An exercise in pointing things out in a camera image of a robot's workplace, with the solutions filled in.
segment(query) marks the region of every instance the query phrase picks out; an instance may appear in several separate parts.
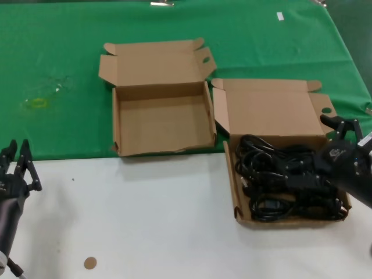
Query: robotic arm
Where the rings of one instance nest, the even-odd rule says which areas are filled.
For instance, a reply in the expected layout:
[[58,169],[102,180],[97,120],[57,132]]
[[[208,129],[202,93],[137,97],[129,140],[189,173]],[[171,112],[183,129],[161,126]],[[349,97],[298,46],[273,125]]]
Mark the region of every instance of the robotic arm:
[[[372,208],[372,133],[362,138],[357,119],[322,115],[320,120],[336,132],[335,138],[315,158],[315,168],[337,188]],[[345,140],[353,131],[357,144]]]
[[[4,273],[8,265],[16,277],[25,278],[23,270],[13,263],[9,254],[18,221],[23,213],[24,202],[30,195],[30,191],[41,191],[41,184],[26,139],[22,143],[14,174],[7,173],[16,152],[17,142],[15,140],[12,140],[10,145],[0,152],[0,275]],[[26,170],[29,170],[33,179],[29,185],[24,180]]]

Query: white tabletop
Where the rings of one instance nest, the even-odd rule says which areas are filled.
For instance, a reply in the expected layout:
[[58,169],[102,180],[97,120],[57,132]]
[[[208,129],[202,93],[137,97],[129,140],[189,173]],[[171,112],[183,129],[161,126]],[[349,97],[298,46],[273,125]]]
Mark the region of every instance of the white tabletop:
[[43,190],[26,201],[10,254],[28,279],[372,276],[372,210],[352,199],[349,217],[323,228],[241,226],[224,154],[35,166]]

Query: open cardboard box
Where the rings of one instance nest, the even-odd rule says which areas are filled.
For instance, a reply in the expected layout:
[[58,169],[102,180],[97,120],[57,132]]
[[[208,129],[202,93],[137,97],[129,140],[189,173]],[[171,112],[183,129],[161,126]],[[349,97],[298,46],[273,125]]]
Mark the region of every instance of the open cardboard box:
[[205,78],[216,64],[204,40],[105,44],[99,76],[113,89],[119,156],[214,146],[216,126]]
[[[230,143],[224,142],[234,216],[239,223],[266,225],[313,225],[332,221],[285,219],[262,223],[251,219],[249,198],[243,194],[240,175],[234,170],[235,149],[240,138],[253,134],[268,143],[284,147],[306,144],[319,150],[328,140],[331,128],[320,122],[323,111],[336,116],[328,96],[312,93],[321,88],[319,81],[213,79],[213,104],[216,121],[230,133]],[[350,209],[347,193],[339,191],[339,199]]]

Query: tan round sticker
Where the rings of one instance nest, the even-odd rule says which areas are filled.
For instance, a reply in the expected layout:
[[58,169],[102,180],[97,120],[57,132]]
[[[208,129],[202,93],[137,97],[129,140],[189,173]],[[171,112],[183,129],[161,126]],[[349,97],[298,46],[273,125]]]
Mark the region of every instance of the tan round sticker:
[[84,267],[86,269],[93,269],[96,265],[97,265],[97,260],[95,259],[95,257],[89,257],[84,262]]

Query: power cord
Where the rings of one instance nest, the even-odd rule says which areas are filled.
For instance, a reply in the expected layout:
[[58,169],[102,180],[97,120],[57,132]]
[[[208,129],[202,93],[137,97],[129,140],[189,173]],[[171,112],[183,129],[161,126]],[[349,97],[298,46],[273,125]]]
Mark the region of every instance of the power cord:
[[235,154],[235,171],[242,176],[244,194],[250,197],[252,219],[271,222],[292,216],[316,220],[346,217],[337,189],[315,171],[312,148],[278,148],[255,135],[244,135]]

